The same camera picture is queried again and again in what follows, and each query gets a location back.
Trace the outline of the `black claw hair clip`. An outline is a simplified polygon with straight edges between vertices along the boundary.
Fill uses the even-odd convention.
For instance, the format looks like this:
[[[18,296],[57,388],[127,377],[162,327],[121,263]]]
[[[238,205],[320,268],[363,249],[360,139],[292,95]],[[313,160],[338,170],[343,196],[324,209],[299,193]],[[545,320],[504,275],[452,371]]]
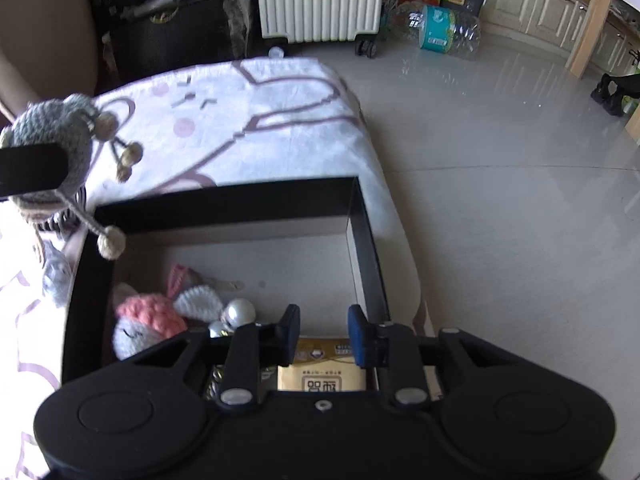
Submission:
[[[40,232],[53,233],[58,236],[73,234],[81,225],[82,218],[76,211],[66,207],[63,203],[44,203],[42,208],[45,212],[50,212],[50,216],[37,222],[36,227]]]

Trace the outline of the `black cardboard box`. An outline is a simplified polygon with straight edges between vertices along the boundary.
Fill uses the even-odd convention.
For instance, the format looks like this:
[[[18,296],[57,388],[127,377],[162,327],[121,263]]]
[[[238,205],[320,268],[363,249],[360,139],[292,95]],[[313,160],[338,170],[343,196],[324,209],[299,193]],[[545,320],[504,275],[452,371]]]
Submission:
[[[254,304],[260,322],[289,304],[308,337],[343,337],[359,304],[374,322],[427,334],[420,283],[393,240],[374,230],[373,203],[358,178],[282,180],[200,188],[99,206],[96,218],[126,235],[124,253],[103,259],[96,237],[80,253],[67,311],[63,382],[113,363],[113,292],[162,292],[170,269],[211,278],[221,298]]]

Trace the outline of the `grey crochet mouse doll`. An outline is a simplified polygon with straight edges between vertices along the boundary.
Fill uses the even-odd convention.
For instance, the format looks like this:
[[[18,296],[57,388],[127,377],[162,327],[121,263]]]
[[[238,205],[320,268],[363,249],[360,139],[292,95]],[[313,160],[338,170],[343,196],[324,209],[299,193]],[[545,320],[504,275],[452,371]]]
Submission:
[[[111,148],[116,180],[120,183],[129,180],[132,168],[142,161],[143,146],[122,140],[118,136],[119,129],[118,116],[96,106],[93,99],[84,94],[30,104],[11,125],[2,129],[1,148],[58,144],[67,154],[68,175],[55,190],[1,199],[14,203],[21,216],[31,224],[50,216],[50,212],[42,208],[44,203],[61,202],[63,209],[68,207],[81,216],[82,223],[96,236],[99,254],[104,259],[119,258],[126,248],[126,235],[116,226],[101,226],[76,200],[89,177],[96,144]]]

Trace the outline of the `pink crochet bunny doll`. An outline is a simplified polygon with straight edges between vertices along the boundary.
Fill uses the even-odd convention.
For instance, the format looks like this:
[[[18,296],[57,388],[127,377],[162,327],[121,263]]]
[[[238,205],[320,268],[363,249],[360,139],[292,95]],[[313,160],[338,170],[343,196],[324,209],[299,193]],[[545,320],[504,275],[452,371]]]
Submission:
[[[224,310],[224,302],[213,286],[182,264],[170,269],[163,294],[142,294],[127,284],[118,284],[112,300],[112,347],[119,361],[175,337],[187,330],[190,322],[217,322]]]

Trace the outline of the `large plastic water bottle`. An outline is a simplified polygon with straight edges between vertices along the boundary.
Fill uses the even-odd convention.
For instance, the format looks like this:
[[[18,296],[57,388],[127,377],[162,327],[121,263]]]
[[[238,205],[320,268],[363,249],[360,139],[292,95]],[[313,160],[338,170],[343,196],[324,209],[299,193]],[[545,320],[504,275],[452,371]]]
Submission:
[[[472,58],[480,47],[480,19],[458,10],[410,1],[390,16],[392,32],[421,50]]]

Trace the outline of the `white ribbed suitcase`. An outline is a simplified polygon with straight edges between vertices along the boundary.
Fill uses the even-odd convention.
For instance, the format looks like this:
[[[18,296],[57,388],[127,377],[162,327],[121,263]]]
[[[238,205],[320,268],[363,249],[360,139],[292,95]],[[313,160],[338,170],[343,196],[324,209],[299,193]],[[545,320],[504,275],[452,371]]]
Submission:
[[[351,42],[374,58],[382,0],[257,0],[262,39],[273,55],[291,44]]]

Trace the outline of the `cream kitchen cabinets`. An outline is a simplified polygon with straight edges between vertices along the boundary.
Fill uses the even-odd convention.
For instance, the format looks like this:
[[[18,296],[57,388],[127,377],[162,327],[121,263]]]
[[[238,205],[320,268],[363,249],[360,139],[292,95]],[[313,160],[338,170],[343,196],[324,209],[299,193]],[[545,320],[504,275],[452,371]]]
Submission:
[[[484,32],[568,58],[585,25],[590,0],[485,0]]]

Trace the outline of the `yellow tissue packet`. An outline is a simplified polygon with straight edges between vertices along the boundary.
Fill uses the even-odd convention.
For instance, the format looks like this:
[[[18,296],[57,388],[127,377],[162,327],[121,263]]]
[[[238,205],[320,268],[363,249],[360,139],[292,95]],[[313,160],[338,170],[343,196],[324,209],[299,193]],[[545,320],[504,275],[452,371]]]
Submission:
[[[367,389],[367,372],[360,368],[346,338],[303,337],[293,362],[278,368],[280,391],[338,393]]]

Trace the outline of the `cartoon bear bed sheet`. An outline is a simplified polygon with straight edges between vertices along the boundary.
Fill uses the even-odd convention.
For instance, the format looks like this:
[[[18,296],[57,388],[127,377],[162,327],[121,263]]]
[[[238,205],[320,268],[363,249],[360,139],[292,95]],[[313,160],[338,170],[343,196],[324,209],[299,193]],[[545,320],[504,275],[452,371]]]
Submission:
[[[265,180],[359,179],[390,316],[432,330],[416,264],[356,96],[313,58],[254,58],[143,79],[100,96],[120,136],[143,145],[126,183],[97,148],[90,206],[161,192]],[[34,230],[1,207],[1,474],[38,478],[47,466],[32,436],[39,404],[60,383],[65,308],[43,297]]]

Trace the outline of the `wooden table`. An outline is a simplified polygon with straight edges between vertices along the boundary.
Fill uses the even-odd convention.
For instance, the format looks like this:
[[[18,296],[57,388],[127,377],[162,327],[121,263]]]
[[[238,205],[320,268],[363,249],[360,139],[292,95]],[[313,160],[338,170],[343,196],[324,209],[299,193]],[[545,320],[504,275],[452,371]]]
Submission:
[[[565,64],[565,68],[577,79],[582,79],[590,63],[591,55],[608,18],[612,0],[590,0],[584,24],[577,42]],[[623,0],[634,10],[639,10],[639,0]]]

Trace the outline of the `brown curtain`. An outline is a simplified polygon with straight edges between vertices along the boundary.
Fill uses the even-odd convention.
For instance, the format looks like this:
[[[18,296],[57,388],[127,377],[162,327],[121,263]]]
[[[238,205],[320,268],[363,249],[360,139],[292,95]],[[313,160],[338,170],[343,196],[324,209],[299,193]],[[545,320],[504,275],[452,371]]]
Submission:
[[[88,0],[1,0],[1,106],[91,96],[98,82]]]

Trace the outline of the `dark luggage pile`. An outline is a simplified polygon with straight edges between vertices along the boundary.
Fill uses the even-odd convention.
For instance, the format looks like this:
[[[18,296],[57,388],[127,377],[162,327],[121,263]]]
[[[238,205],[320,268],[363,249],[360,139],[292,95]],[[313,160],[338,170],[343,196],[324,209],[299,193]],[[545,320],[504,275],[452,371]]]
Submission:
[[[198,64],[247,58],[255,0],[89,0],[101,93]]]

